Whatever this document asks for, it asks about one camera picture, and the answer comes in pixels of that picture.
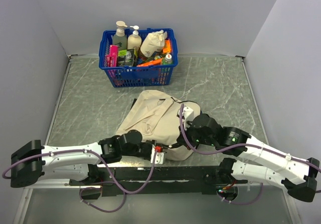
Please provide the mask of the beige canvas backpack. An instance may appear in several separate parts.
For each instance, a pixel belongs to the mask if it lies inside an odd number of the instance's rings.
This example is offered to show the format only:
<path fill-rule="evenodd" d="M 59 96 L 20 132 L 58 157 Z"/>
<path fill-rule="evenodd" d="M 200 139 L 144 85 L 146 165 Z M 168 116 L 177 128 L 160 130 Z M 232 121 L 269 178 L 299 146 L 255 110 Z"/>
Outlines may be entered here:
<path fill-rule="evenodd" d="M 158 90 L 142 91 L 133 107 L 117 129 L 122 135 L 131 130 L 142 134 L 142 140 L 156 140 L 165 146 L 173 146 L 180 135 L 178 117 L 181 104 L 194 111 L 194 117 L 201 113 L 200 106 L 193 101 L 182 102 Z"/>

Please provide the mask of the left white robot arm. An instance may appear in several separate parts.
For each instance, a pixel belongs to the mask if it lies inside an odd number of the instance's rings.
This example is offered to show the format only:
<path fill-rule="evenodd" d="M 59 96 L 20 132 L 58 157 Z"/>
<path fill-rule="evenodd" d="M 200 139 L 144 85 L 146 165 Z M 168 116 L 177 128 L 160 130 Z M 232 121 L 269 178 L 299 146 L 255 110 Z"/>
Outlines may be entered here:
<path fill-rule="evenodd" d="M 32 140 L 11 155 L 11 166 L 3 178 L 12 188 L 22 188 L 39 180 L 71 179 L 95 184 L 99 179 L 99 164 L 120 162 L 123 156 L 140 157 L 155 163 L 155 151 L 142 141 L 137 130 L 115 135 L 81 146 L 48 146 Z"/>

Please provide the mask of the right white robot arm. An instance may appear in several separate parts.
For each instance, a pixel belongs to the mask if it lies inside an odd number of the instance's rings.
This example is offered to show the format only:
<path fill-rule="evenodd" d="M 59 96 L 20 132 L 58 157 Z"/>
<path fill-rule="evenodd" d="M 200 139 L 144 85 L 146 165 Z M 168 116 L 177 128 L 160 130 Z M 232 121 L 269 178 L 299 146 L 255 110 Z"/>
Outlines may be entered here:
<path fill-rule="evenodd" d="M 312 202 L 317 189 L 320 162 L 302 159 L 275 149 L 236 127 L 222 127 L 208 114 L 179 111 L 183 143 L 197 153 L 199 145 L 212 146 L 212 154 L 227 155 L 220 164 L 219 177 L 225 183 L 247 180 L 273 185 L 291 197 Z"/>

